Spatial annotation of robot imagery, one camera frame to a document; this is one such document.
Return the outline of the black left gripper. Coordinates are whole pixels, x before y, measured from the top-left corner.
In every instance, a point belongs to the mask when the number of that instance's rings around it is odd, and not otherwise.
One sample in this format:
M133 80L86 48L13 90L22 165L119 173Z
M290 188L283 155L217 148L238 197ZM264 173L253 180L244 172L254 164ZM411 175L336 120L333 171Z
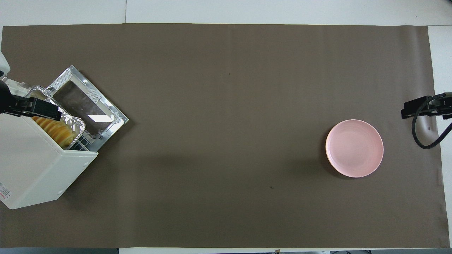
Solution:
M58 106L34 97L13 97L5 82L0 81L0 113L26 117L43 117L60 121L62 112Z

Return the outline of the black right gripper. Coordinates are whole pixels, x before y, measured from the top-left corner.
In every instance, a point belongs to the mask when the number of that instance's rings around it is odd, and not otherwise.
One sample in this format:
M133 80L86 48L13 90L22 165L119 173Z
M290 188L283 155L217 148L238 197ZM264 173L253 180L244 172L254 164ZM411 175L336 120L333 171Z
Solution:
M441 93L432 97L423 96L405 102L401 109L401 118L408 119L413 117L418 108L429 98L431 99L429 102L429 105L431 105L430 116L442 116L443 120L452 118L452 93Z

